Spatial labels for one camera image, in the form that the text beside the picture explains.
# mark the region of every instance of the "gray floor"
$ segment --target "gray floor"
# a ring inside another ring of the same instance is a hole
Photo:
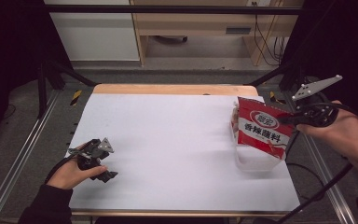
[[[104,83],[243,84],[265,75],[273,68],[269,65],[251,66],[243,43],[236,38],[205,39],[195,37],[194,42],[192,40],[189,38],[185,44],[161,43],[157,39],[153,40],[149,46],[147,64],[144,67],[139,64],[114,62],[110,63],[115,66],[115,69],[112,69],[112,67],[106,67],[106,63],[88,63],[86,65],[80,63],[77,71],[85,77]],[[214,49],[200,52],[209,48],[211,44]],[[48,171],[64,156],[65,150],[71,142],[72,134],[76,130],[76,124],[80,120],[81,112],[92,88],[71,78],[65,77],[65,79],[68,83],[65,89],[60,91],[58,102],[48,123],[38,137],[33,152],[0,212],[0,223],[15,222],[24,207],[32,201]],[[269,100],[271,91],[275,92],[277,98],[283,99],[283,95],[276,85],[277,81],[279,78],[272,79],[260,86],[258,91],[265,97],[268,104],[287,107],[287,105],[279,105]],[[83,90],[82,95],[77,105],[70,106],[76,90]],[[14,90],[10,94],[10,104],[11,106],[7,110],[9,117],[3,119],[0,124],[0,185],[36,121],[38,112],[36,82],[30,82]],[[336,174],[346,161],[331,148],[321,143],[318,145],[332,173]],[[300,163],[315,170],[301,135],[294,142],[288,161]],[[299,194],[310,196],[321,187],[316,178],[309,173],[296,167],[289,167],[289,170]],[[358,197],[357,174],[351,171],[338,185],[357,219],[354,203],[355,198]],[[251,223],[252,219],[252,217],[246,218],[242,223]],[[87,218],[74,217],[74,220],[84,221]],[[321,201],[313,203],[286,223],[340,223],[340,221],[326,195]]]

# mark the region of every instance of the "white tabletop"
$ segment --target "white tabletop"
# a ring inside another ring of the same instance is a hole
[[[236,166],[229,128],[234,102],[237,96],[92,94],[70,147],[107,137],[115,153],[102,164],[118,175],[77,186],[74,214],[249,214],[297,207],[284,162],[270,172]]]

